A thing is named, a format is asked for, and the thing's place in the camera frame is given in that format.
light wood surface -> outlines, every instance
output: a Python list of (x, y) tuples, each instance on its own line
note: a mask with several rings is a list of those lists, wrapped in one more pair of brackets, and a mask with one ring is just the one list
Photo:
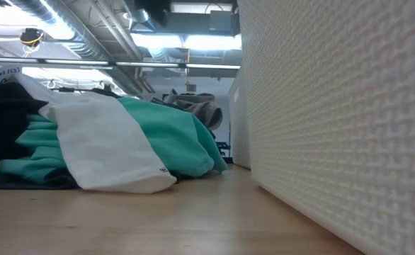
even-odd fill
[(360, 254), (234, 167), (153, 195), (0, 191), (0, 254)]

clothing rack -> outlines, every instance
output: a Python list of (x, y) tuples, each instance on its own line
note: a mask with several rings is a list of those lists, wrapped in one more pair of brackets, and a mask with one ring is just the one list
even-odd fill
[(23, 65), (57, 65), (63, 67), (78, 67), (82, 69), (113, 69), (114, 67), (160, 67), (160, 68), (194, 68), (194, 69), (223, 69), (239, 70), (241, 66), (228, 64), (192, 64), (170, 62), (137, 62), (137, 61), (96, 61), (78, 59), (42, 59), (22, 57), (0, 57), (0, 63)]

woven texture surface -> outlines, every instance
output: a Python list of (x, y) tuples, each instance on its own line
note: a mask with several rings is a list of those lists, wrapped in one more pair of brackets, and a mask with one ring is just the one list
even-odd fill
[(415, 255), (415, 0), (239, 0), (251, 169), (368, 254)]
[(231, 143), (233, 162), (250, 168), (249, 131), (246, 117), (246, 93), (244, 75), (240, 69), (229, 90), (229, 116), (231, 119)]

ceiling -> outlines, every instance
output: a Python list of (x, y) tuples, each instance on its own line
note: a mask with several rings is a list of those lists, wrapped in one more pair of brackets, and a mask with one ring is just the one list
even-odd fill
[[(112, 33), (101, 22), (100, 18), (96, 15), (95, 11), (92, 11), (87, 0), (62, 0), (71, 11), (78, 17), (78, 19), (89, 29), (94, 35), (97, 41), (116, 59), (116, 60), (130, 60), (131, 59), (126, 51), (120, 46), (119, 42), (113, 37)], [(208, 5), (208, 0), (176, 0), (174, 1), (174, 10), (178, 13), (172, 13), (171, 18), (173, 20), (184, 19), (184, 15), (191, 13), (193, 15), (203, 15), (202, 10), (206, 10), (209, 13), (211, 10), (219, 10), (216, 5), (229, 8), (232, 0), (214, 0), (210, 1), (213, 4)], [(125, 18), (126, 13), (124, 0), (111, 0), (109, 1), (111, 9), (116, 14), (118, 20), (122, 22), (123, 27), (121, 29), (129, 31), (129, 20)], [(17, 24), (12, 23), (8, 25), (0, 25), (0, 36), (4, 37), (16, 37), (24, 28), (36, 26), (35, 24)], [(172, 28), (174, 32), (178, 32), (178, 27)], [(181, 37), (187, 36), (187, 34), (180, 34)], [(151, 60), (151, 55), (145, 47), (139, 47), (142, 56), (145, 60)], [(166, 48), (166, 52), (172, 58), (177, 61), (186, 61), (188, 58), (188, 51), (178, 48)], [(0, 42), (0, 56), (6, 57), (22, 57), (23, 46), (17, 41), (3, 41)], [(68, 50), (64, 44), (58, 43), (42, 43), (40, 49), (32, 54), (32, 57), (36, 58), (59, 58), (59, 59), (78, 59), (74, 53)], [(191, 50), (190, 62), (196, 64), (230, 64), (240, 65), (242, 61), (241, 50)], [(183, 77), (186, 79), (185, 72), (173, 72), (168, 69), (145, 69), (145, 74), (148, 76), (148, 82), (153, 86), (160, 78), (165, 81), (170, 78), (180, 79)], [(213, 78), (234, 78), (236, 76), (236, 70), (217, 70), (217, 69), (191, 69), (190, 76), (192, 77), (207, 77), (207, 79)]]

clothing tag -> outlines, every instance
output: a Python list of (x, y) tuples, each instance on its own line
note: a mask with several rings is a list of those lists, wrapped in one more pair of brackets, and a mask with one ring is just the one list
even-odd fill
[(14, 74), (22, 72), (22, 66), (18, 64), (10, 64), (4, 67), (0, 67), (0, 85), (10, 81)]

